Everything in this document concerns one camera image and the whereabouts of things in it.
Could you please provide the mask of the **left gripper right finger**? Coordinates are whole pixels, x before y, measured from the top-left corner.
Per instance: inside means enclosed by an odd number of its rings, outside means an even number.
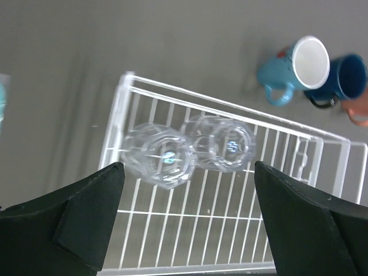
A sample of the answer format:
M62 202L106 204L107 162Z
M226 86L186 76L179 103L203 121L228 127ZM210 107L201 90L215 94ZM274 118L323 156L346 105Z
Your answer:
M261 161L254 181L278 275L367 275L367 207Z

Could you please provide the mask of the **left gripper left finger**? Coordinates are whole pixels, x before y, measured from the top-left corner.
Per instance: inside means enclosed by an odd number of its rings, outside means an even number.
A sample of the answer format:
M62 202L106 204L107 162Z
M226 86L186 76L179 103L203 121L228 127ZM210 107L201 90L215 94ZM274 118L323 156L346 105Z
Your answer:
M120 204L124 165L1 211L1 272L97 273Z

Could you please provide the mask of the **orange patterned mug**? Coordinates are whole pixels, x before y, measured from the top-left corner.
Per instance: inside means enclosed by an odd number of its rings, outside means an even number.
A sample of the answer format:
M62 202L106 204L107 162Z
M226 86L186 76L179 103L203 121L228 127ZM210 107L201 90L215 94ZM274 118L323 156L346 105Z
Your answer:
M353 124L367 127L367 88L357 99L342 101L341 106Z

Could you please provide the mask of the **dark blue mug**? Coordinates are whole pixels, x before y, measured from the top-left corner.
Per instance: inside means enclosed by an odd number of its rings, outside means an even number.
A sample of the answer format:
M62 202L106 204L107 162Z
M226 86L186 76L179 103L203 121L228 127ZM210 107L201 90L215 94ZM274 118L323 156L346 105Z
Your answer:
M319 109L335 106L338 101L359 98L367 85L367 67L363 58L349 53L330 61L329 76L320 88L304 95Z

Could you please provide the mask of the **light blue mug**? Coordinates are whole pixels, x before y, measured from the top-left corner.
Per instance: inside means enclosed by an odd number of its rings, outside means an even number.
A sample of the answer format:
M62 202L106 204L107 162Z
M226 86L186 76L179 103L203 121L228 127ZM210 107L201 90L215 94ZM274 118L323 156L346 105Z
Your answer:
M329 54L315 36L304 36L280 50L256 74L268 103L284 106L295 91L320 88L330 72Z

